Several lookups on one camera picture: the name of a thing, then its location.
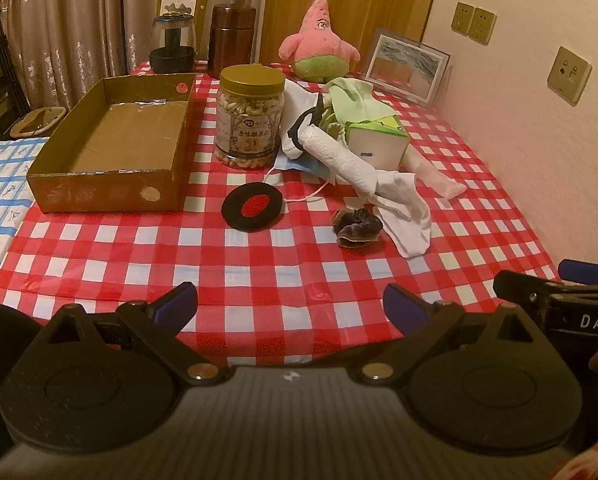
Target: brown metallic thermos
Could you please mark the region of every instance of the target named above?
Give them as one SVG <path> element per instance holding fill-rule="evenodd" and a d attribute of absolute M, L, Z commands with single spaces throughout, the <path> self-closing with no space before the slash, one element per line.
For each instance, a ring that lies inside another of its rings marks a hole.
<path fill-rule="evenodd" d="M 218 4 L 212 10 L 208 74 L 215 79 L 227 66 L 250 63 L 255 37 L 256 9 Z"/>

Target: curtain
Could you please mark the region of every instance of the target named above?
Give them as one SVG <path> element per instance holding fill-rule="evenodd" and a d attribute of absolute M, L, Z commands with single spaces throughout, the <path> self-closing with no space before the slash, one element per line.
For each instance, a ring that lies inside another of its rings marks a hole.
<path fill-rule="evenodd" d="M 207 57 L 208 0 L 201 59 Z M 102 77 L 131 72 L 148 59 L 157 0 L 0 0 L 13 62 L 32 108 L 73 107 Z"/>
<path fill-rule="evenodd" d="M 0 0 L 17 75 L 32 108 L 73 107 L 125 72 L 121 0 Z"/>

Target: gray ribbed surface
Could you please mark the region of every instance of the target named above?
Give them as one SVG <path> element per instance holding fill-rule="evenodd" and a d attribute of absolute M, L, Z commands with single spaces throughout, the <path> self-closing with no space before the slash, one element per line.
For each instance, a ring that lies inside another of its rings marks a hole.
<path fill-rule="evenodd" d="M 238 368 L 226 384 L 189 390 L 157 431 L 96 456 L 18 446 L 0 480 L 399 479 L 543 480 L 570 458 L 457 450 L 422 431 L 386 388 L 353 383 L 342 368 Z"/>

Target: patrick star plush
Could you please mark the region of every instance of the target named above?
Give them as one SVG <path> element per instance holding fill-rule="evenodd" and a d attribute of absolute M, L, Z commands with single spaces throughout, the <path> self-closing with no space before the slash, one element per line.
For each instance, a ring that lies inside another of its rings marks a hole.
<path fill-rule="evenodd" d="M 350 62 L 361 60 L 359 51 L 330 28 L 327 0 L 315 0 L 306 12 L 298 34 L 285 38 L 279 57 L 294 57 L 294 73 L 305 81 L 327 83 L 350 71 Z"/>

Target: chair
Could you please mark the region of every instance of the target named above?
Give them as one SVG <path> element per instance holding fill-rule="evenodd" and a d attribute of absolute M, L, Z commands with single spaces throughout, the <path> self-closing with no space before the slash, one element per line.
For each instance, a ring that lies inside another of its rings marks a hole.
<path fill-rule="evenodd" d="M 166 12 L 186 12 L 194 17 L 196 50 L 199 51 L 204 34 L 205 10 L 208 0 L 157 0 L 157 16 Z"/>

